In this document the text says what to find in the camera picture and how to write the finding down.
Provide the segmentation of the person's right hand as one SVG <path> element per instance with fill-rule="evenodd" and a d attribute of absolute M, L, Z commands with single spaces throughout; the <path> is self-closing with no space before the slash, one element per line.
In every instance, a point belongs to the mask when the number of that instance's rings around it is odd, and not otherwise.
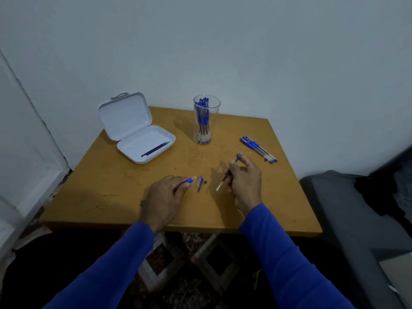
<path fill-rule="evenodd" d="M 242 171 L 236 177 L 229 176 L 225 184 L 234 195 L 235 206 L 246 218 L 254 207 L 262 203 L 262 173 L 255 163 L 243 154 L 237 164 Z"/>

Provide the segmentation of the person's left hand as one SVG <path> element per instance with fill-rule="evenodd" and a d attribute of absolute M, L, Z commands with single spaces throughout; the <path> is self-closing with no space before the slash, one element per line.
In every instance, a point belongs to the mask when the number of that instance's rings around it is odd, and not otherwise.
<path fill-rule="evenodd" d="M 154 182 L 140 210 L 139 222 L 147 224 L 153 233 L 159 233 L 176 217 L 183 197 L 174 197 L 174 188 L 188 177 L 166 176 Z"/>

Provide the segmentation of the person's left forearm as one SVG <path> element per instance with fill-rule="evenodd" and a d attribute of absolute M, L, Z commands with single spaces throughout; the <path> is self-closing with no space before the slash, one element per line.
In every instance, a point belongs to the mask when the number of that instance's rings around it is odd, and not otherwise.
<path fill-rule="evenodd" d="M 143 222 L 134 223 L 43 309 L 116 309 L 153 244 L 152 229 Z"/>

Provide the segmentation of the grey sofa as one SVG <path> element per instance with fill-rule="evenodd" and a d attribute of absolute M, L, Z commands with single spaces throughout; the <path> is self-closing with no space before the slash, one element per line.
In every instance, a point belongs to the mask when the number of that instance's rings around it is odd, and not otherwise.
<path fill-rule="evenodd" d="M 367 176 L 409 159 L 412 145 Z M 327 171 L 300 180 L 321 239 L 336 251 L 325 268 L 358 309 L 412 309 L 412 237 L 367 205 L 354 187 L 359 177 Z"/>

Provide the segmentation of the clear plastic cup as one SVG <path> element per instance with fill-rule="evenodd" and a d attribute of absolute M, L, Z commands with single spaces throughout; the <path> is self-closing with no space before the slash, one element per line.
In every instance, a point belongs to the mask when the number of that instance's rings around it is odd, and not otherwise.
<path fill-rule="evenodd" d="M 197 95 L 193 98 L 194 122 L 193 122 L 193 137 L 192 137 L 192 139 L 196 144 L 198 144 L 197 143 L 197 140 L 198 140 L 198 123 L 197 123 L 197 119 L 196 119 L 196 112 L 195 112 L 195 109 L 194 109 L 194 102 L 197 102 L 199 98 L 204 98 L 204 97 L 209 98 L 209 110 L 210 110 L 209 126 L 210 126 L 211 141 L 212 141 L 212 136 L 213 136 L 213 132 L 214 132 L 214 128 L 215 128 L 215 121 L 217 119 L 217 116 L 218 116 L 218 113 L 219 113 L 219 108 L 220 108 L 220 105 L 221 105 L 221 101 L 213 95 L 201 94 L 201 95 Z"/>

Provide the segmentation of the person's right forearm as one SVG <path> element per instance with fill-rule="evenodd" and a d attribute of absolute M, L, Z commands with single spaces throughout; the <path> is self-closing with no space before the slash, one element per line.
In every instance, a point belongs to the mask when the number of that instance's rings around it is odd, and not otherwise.
<path fill-rule="evenodd" d="M 246 215 L 239 229 L 259 257 L 278 309 L 355 309 L 306 259 L 264 203 Z"/>

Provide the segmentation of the white plastic hinged case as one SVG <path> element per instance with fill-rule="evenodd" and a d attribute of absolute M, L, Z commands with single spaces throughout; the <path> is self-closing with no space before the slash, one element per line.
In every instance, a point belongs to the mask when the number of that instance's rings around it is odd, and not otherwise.
<path fill-rule="evenodd" d="M 98 115 L 108 137 L 129 160 L 143 165 L 169 149 L 176 137 L 152 125 L 152 114 L 145 96 L 121 93 L 98 107 Z"/>

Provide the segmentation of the blue pen barrel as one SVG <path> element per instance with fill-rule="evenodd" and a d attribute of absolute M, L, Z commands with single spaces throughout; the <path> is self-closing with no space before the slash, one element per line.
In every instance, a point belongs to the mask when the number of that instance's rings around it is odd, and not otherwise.
<path fill-rule="evenodd" d="M 193 177 L 190 177 L 190 178 L 188 178 L 188 179 L 186 179 L 185 181 L 182 181 L 181 183 L 179 183 L 175 188 L 174 188 L 174 190 L 173 190 L 173 192 L 176 192 L 176 190 L 182 185 L 182 184 L 184 184 L 184 183 L 192 183 L 194 180 L 196 180 L 197 179 L 197 177 L 196 176 L 193 176 Z"/>

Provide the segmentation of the patterned rug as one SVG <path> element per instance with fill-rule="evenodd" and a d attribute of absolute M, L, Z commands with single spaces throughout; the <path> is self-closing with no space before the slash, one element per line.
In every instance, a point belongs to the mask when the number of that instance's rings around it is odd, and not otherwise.
<path fill-rule="evenodd" d="M 260 270 L 241 235 L 158 233 L 118 308 L 246 309 Z"/>

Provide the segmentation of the white door frame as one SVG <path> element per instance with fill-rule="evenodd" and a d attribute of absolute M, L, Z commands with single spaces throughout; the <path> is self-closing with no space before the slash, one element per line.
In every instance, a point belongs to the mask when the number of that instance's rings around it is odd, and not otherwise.
<path fill-rule="evenodd" d="M 0 49 L 0 261 L 69 170 Z"/>

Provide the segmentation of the bunch of blue pens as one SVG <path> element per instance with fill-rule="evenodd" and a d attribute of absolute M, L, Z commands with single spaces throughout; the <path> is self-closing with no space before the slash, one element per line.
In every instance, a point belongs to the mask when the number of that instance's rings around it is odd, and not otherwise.
<path fill-rule="evenodd" d="M 196 119 L 198 123 L 198 144 L 206 145 L 211 142 L 210 135 L 210 110 L 209 110 L 209 98 L 199 98 L 197 102 L 194 102 L 194 109 L 196 112 Z"/>

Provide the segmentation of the black cloth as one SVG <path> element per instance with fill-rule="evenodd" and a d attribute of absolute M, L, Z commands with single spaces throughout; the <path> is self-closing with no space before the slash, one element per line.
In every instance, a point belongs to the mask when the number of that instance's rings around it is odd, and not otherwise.
<path fill-rule="evenodd" d="M 359 177 L 354 187 L 379 216 L 394 218 L 412 237 L 412 222 L 403 209 L 404 206 L 412 209 L 412 159 L 370 176 Z"/>

